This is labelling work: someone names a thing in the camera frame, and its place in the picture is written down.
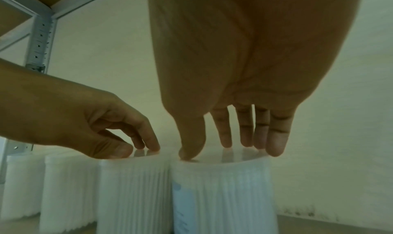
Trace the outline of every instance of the plastic container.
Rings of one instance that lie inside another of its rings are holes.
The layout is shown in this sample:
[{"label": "plastic container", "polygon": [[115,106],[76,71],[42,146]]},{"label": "plastic container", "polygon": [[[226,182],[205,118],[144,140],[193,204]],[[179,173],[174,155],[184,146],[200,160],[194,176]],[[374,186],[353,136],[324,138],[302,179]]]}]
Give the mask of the plastic container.
[{"label": "plastic container", "polygon": [[136,150],[101,161],[98,234],[170,234],[173,230],[171,152]]},{"label": "plastic container", "polygon": [[99,160],[79,152],[48,155],[40,232],[62,233],[97,219]]},{"label": "plastic container", "polygon": [[7,175],[1,209],[2,220],[28,217],[41,211],[45,156],[66,150],[55,148],[39,154],[23,152],[7,157]]},{"label": "plastic container", "polygon": [[278,234],[268,155],[221,150],[172,162],[175,234]]}]

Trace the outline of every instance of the human hand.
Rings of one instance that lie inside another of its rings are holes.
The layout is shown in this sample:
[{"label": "human hand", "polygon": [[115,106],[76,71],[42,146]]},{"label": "human hand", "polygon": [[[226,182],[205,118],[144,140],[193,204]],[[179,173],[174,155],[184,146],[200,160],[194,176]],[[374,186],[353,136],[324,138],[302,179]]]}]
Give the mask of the human hand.
[{"label": "human hand", "polygon": [[97,159],[128,157],[135,148],[158,151],[149,120],[117,96],[29,71],[0,59],[0,136],[58,145]]},{"label": "human hand", "polygon": [[[232,145],[284,152],[298,105],[329,70],[360,0],[149,0],[164,107],[180,132],[180,157],[203,148],[210,112]],[[255,128],[253,107],[255,108]]]}]

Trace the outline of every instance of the cotton swab container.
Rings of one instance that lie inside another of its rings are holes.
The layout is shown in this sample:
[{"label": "cotton swab container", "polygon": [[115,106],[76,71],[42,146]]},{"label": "cotton swab container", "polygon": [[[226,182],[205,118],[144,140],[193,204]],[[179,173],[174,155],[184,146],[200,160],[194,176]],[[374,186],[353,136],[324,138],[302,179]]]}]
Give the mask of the cotton swab container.
[{"label": "cotton swab container", "polygon": [[73,151],[49,155],[45,164],[40,232],[62,233],[95,222],[99,160]]},{"label": "cotton swab container", "polygon": [[172,162],[175,234],[278,234],[268,155],[221,150]]},{"label": "cotton swab container", "polygon": [[65,148],[58,147],[39,154],[23,152],[7,157],[2,220],[28,217],[41,211],[45,156],[65,151]]},{"label": "cotton swab container", "polygon": [[136,150],[101,161],[98,234],[170,234],[173,230],[171,152]]}]

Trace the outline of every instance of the shelving unit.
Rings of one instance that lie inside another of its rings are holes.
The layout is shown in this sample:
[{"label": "shelving unit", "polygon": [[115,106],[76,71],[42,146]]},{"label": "shelving unit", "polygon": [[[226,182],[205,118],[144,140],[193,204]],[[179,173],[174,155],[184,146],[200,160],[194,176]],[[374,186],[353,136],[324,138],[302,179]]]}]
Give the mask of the shelving unit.
[{"label": "shelving unit", "polygon": [[[57,19],[92,1],[47,0],[46,3],[54,3],[49,7],[39,0],[0,0],[4,22],[0,28],[0,51],[28,36],[24,66],[46,73]],[[0,146],[0,184],[5,181],[7,155],[26,150],[32,150],[32,145],[13,140],[5,140],[5,145]]]}]

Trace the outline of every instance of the blue label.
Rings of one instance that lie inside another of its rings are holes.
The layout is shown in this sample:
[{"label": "blue label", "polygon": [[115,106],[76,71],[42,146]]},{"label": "blue label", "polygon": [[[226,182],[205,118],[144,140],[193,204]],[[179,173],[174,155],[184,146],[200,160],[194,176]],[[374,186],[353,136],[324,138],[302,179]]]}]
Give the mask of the blue label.
[{"label": "blue label", "polygon": [[175,234],[197,234],[194,194],[175,181],[172,189]]}]

